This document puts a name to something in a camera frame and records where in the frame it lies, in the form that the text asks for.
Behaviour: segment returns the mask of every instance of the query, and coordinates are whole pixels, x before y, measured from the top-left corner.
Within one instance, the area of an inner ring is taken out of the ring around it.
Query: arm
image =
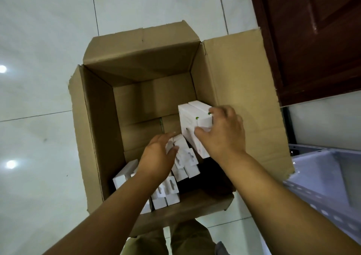
[[[178,147],[165,153],[165,144],[173,136],[155,136],[145,148],[135,176],[44,255],[119,255],[146,201],[174,164]]]
[[[195,135],[250,210],[273,254],[360,254],[361,247],[274,180],[246,153],[243,121],[233,108],[210,108],[213,128]]]

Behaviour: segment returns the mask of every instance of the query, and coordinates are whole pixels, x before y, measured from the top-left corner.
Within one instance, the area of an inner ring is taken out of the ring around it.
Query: wooden door
[[[361,0],[252,0],[281,106],[361,89]]]

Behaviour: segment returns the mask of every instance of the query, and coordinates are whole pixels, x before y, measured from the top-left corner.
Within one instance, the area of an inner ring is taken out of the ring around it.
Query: open cardboard box
[[[93,38],[83,62],[69,91],[90,213],[154,135],[179,131],[178,105],[193,100],[234,107],[247,152],[277,180],[293,172],[260,30],[200,42],[185,21],[136,29]],[[131,235],[226,210],[232,184],[211,159],[200,169],[180,182],[180,203],[140,215]]]

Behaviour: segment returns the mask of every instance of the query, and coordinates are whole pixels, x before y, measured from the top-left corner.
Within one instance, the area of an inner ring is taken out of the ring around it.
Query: pants
[[[170,227],[173,255],[214,255],[215,243],[206,227],[195,219]],[[163,230],[130,238],[121,255],[168,255]]]

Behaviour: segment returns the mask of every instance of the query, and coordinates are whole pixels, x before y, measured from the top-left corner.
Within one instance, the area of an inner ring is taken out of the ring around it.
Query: tile grout line
[[[61,114],[62,112],[52,112],[52,113],[50,113],[50,114]],[[20,118],[2,120],[2,121],[0,121],[0,122],[13,121],[13,120],[18,120],[18,119],[25,119],[25,118],[31,118],[31,117],[37,117],[37,116],[43,116],[43,115],[50,115],[50,114],[39,114],[39,115],[33,115],[33,116],[27,116],[27,117],[20,117]]]
[[[98,30],[98,36],[99,36],[99,27],[98,27],[98,19],[97,19],[97,17],[96,17],[95,0],[93,0],[93,5],[94,5],[94,13],[95,13],[96,29]]]
[[[230,221],[230,222],[223,223],[223,224],[219,224],[219,225],[215,225],[215,226],[221,226],[221,225],[225,225],[225,224],[229,224],[229,223],[233,223],[233,222],[237,222],[237,221],[241,221],[241,220],[246,220],[246,219],[249,219],[249,218],[252,218],[252,216],[248,216],[248,217],[245,217],[245,218],[241,218],[241,219],[238,219],[238,220]]]
[[[223,8],[223,2],[222,2],[222,0],[221,0],[221,6],[222,6],[222,11],[223,11],[224,24],[226,25],[227,35],[229,35],[229,33],[228,33],[227,21],[226,21],[226,15],[225,15],[225,13],[224,13],[224,8]]]

